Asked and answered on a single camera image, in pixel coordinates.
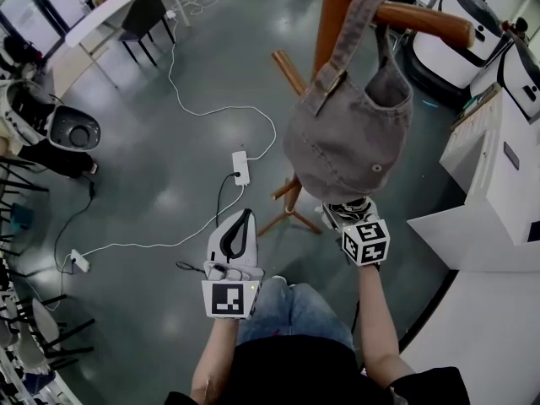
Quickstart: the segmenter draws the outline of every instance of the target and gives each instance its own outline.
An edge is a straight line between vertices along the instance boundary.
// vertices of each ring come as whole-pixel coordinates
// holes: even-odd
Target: blue cloth
[[[261,287],[253,316],[240,321],[236,344],[293,335],[331,339],[354,350],[350,329],[310,285],[290,288],[282,279],[271,278]]]
[[[11,225],[21,228],[22,230],[28,230],[32,226],[34,220],[34,212],[25,206],[21,206],[14,202],[11,205]]]

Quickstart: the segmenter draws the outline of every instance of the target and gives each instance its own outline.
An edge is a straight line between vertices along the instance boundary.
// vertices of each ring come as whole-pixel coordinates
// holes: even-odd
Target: gray bucket hat
[[[283,148],[303,187],[332,204],[384,186],[405,143],[413,91],[398,69],[387,27],[375,30],[379,70],[365,89],[346,72],[383,0],[353,0],[330,61],[300,97]]]

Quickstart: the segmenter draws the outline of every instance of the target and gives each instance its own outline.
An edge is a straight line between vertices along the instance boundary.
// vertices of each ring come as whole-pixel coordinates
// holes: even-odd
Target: white table
[[[527,242],[540,220],[539,162],[536,134],[503,89],[456,128],[440,158],[465,203],[408,223],[452,269],[540,271],[540,241]]]
[[[81,41],[93,30],[97,29],[100,25],[106,22],[106,20],[112,16],[115,12],[126,6],[132,0],[106,0],[83,19],[81,19],[66,35],[66,44],[74,48],[75,46],[80,46],[84,53],[92,60],[95,66],[103,73],[103,75],[109,80],[109,82],[114,85],[116,88],[118,86],[115,82],[107,75],[103,68],[97,63],[97,61],[92,57],[91,53],[88,52],[84,46],[82,46]],[[186,27],[189,27],[189,20],[187,19],[186,13],[179,0],[175,0],[176,6],[184,24]]]

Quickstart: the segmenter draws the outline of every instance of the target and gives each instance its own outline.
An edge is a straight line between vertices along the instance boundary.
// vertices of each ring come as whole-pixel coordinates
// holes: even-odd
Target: table leg
[[[112,31],[117,31],[119,29],[119,27],[112,25],[109,21],[103,21],[102,24]]]
[[[84,48],[83,44],[78,44],[81,49],[84,51],[84,54],[86,54],[90,60],[92,61],[92,63],[101,71],[101,73],[103,73],[103,76],[105,78],[107,78],[107,80],[109,81],[109,83],[111,83],[112,85],[115,86],[116,89],[118,89],[118,86],[116,85],[116,83],[111,79],[111,77],[109,77],[109,75],[107,75],[107,72],[105,72],[103,70],[103,68],[99,65],[99,63],[92,57],[92,54],[90,54],[88,51],[86,51],[86,48]]]
[[[184,20],[184,24],[186,27],[191,27],[192,25],[189,24],[189,19],[187,19],[186,13],[184,12],[184,8],[182,7],[180,0],[175,0],[176,6],[178,6],[178,12],[180,12],[180,15],[182,16],[182,19]]]

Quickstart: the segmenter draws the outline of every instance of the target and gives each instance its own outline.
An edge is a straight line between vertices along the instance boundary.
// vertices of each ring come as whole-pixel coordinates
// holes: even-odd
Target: white cube with markers
[[[358,266],[386,260],[390,233],[384,219],[342,228],[342,249]]]

